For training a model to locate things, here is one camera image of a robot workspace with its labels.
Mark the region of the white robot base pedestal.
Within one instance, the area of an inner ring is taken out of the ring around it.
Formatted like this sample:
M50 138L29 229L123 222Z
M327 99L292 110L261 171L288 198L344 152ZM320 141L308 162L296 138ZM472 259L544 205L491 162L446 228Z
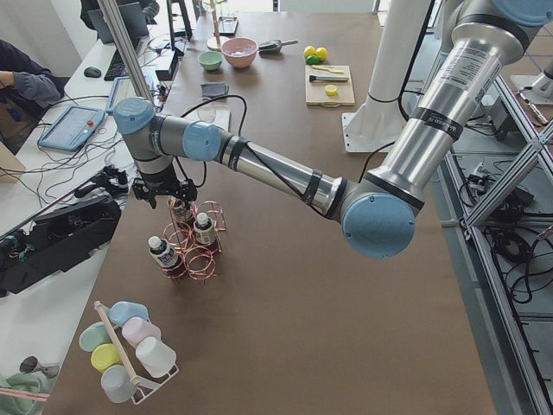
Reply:
M404 125L399 110L400 95L409 79L416 48L426 33L433 7L430 0L391 3L365 103L355 113L342 115L347 152L379 151L381 146L399 137Z

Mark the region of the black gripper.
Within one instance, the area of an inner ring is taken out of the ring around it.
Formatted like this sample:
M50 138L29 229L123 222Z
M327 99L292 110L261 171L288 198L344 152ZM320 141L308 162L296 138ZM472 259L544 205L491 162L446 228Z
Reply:
M156 197L158 195L168 195L182 200L185 215L195 215L193 184L188 180L153 183L146 182L142 178L136 178L132 183L132 190L138 200L147 201L152 209L156 209Z

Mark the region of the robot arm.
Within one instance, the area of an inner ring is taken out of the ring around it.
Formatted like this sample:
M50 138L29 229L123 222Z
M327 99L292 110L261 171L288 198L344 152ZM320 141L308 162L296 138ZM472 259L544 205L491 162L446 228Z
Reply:
M552 19L549 1L464 1L452 15L452 48L387 156L357 182L333 178L203 121L155 111L145 98L120 101L113 113L137 166L139 199L182 198L173 160L182 156L227 166L302 200L338 222L349 245L374 259L411 242L423 191L461 137L482 97L506 65L518 61Z

